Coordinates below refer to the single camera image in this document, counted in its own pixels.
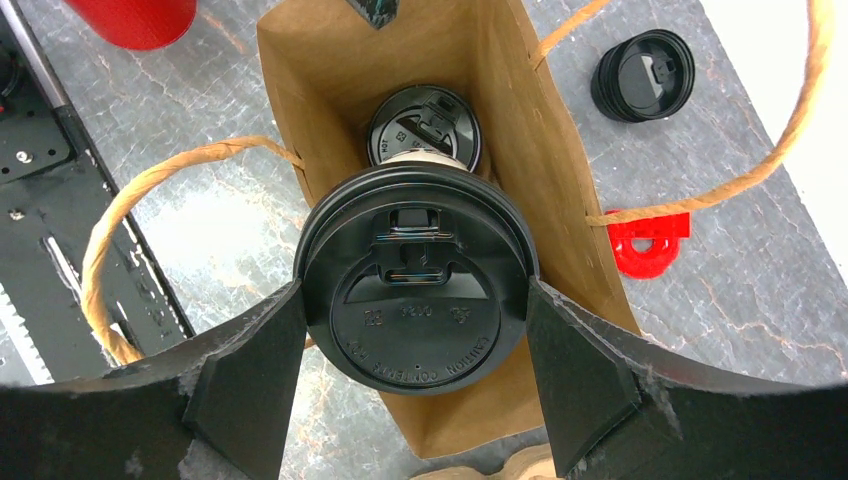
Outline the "white paper coffee cup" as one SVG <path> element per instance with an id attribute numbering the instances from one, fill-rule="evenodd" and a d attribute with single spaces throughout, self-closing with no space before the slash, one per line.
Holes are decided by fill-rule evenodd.
<path id="1" fill-rule="evenodd" d="M 387 165 L 407 165 L 414 162 L 425 163 L 429 165 L 440 165 L 445 167 L 455 168 L 461 171 L 468 171 L 466 165 L 455 158 L 445 155 L 442 152 L 428 149 L 411 149 L 397 153 L 380 163 L 380 166 Z"/>

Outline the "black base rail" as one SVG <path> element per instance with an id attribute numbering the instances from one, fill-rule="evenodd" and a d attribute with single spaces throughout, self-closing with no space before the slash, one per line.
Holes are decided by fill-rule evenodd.
<path id="1" fill-rule="evenodd" d="M 117 193 L 20 5 L 1 5 L 1 382 L 116 366 L 81 311 L 82 260 Z"/>

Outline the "red cup with straws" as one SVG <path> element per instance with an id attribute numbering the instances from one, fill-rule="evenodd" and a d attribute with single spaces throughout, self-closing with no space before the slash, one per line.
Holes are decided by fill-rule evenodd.
<path id="1" fill-rule="evenodd" d="M 103 40 L 140 51 L 180 39 L 198 6 L 196 0 L 67 0 L 66 4 Z"/>

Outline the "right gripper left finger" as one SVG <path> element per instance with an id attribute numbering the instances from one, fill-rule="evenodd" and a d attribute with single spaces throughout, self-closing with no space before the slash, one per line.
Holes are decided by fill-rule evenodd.
<path id="1" fill-rule="evenodd" d="M 99 378 L 1 390 L 5 479 L 275 479 L 306 320 L 299 282 Z"/>

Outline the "black coffee cup lid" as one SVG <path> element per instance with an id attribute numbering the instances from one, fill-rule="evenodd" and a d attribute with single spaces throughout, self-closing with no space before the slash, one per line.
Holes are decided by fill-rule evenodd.
<path id="1" fill-rule="evenodd" d="M 307 330 L 351 379 L 439 395 L 493 372 L 526 332 L 539 260 L 509 197 L 454 167 L 373 167 L 330 190 L 295 255 Z"/>

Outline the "red plastic holder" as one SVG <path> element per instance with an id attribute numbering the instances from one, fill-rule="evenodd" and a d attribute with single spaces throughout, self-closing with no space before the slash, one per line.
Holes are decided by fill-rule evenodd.
<path id="1" fill-rule="evenodd" d="M 691 214 L 680 213 L 607 227 L 618 271 L 637 280 L 664 274 L 678 258 L 681 243 L 691 235 Z"/>

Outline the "brown cardboard cup carriers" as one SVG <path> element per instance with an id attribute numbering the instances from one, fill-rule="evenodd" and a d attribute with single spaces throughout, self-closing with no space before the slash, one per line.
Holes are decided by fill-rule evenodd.
<path id="1" fill-rule="evenodd" d="M 495 466 L 458 465 L 412 476 L 415 480 L 473 479 L 559 479 L 549 443 L 529 446 L 516 451 Z"/>

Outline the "green paper bag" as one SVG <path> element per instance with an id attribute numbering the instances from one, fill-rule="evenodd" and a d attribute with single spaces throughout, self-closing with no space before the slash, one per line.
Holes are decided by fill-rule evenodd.
<path id="1" fill-rule="evenodd" d="M 82 266 L 81 308 L 122 365 L 138 348 L 111 328 L 101 273 L 109 242 L 132 208 L 187 167 L 263 146 L 288 161 L 315 204 L 364 169 L 366 118 L 396 87 L 441 80 L 471 97 L 485 137 L 484 178 L 495 178 L 528 220 L 544 280 L 613 324 L 635 330 L 610 226 L 687 215 L 731 199 L 774 173 L 807 129 L 830 66 L 834 5 L 811 1 L 805 79 L 773 150 L 748 172 L 698 196 L 602 212 L 580 135 L 548 65 L 549 53 L 604 8 L 590 1 L 539 38 L 519 1 L 413 1 L 374 29 L 343 1 L 285 1 L 257 25 L 265 85 L 282 142 L 222 140 L 177 154 L 131 180 L 94 225 Z"/>

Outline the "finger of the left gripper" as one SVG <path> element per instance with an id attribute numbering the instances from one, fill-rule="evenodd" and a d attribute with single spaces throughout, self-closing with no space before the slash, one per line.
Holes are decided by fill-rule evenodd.
<path id="1" fill-rule="evenodd" d="M 396 18 L 400 1 L 347 0 L 347 3 L 369 26 L 375 30 L 380 30 Z"/>

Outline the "stack of black lids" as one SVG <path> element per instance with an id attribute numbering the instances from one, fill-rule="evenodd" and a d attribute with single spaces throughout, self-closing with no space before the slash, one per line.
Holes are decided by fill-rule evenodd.
<path id="1" fill-rule="evenodd" d="M 677 113 L 695 83 L 694 56 L 676 33 L 653 29 L 608 50 L 590 82 L 596 108 L 607 118 L 629 124 Z"/>

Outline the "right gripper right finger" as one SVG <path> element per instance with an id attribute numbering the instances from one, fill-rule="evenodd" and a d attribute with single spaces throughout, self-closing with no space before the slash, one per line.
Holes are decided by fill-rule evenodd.
<path id="1" fill-rule="evenodd" d="M 745 376 L 665 350 L 539 280 L 527 336 L 559 477 L 843 479 L 847 387 Z"/>

